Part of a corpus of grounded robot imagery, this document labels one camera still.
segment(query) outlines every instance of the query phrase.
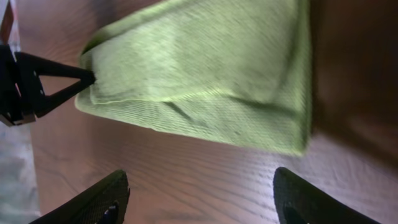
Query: wooden table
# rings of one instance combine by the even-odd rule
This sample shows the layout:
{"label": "wooden table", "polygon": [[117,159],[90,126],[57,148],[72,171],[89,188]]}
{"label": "wooden table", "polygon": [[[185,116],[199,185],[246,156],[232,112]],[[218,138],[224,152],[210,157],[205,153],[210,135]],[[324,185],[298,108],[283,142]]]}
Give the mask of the wooden table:
{"label": "wooden table", "polygon": [[[76,65],[94,31],[155,0],[18,0],[23,51]],[[31,126],[47,213],[115,169],[128,173],[126,223],[278,223],[286,166],[383,223],[398,220],[398,3],[324,0],[312,8],[314,132],[303,158],[157,133],[77,111]],[[70,80],[45,79],[46,91]]]}

